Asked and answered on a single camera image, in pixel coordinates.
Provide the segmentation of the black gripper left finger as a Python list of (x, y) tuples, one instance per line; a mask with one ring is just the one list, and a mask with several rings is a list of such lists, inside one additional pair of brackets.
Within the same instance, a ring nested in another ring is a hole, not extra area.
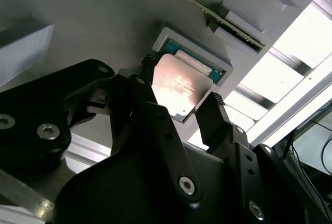
[(117, 75), (87, 60), (1, 93), (1, 168), (37, 175), (55, 170), (71, 129), (102, 113), (110, 117), (109, 158), (65, 188), (81, 197), (131, 191), (161, 202), (197, 205), (202, 189), (168, 110), (140, 75)]

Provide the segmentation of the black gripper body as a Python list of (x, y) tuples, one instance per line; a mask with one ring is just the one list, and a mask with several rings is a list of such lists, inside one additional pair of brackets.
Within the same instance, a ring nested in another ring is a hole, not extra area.
[(150, 114), (117, 154), (74, 176), (54, 223), (247, 221), (231, 169), (187, 152), (168, 114)]

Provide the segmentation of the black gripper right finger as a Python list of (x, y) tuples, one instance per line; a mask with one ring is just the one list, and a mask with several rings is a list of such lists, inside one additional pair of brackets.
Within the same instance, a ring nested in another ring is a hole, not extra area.
[(266, 145), (252, 147), (246, 132), (232, 124), (217, 93), (196, 111), (207, 152), (221, 159), (229, 223), (331, 223), (326, 205)]

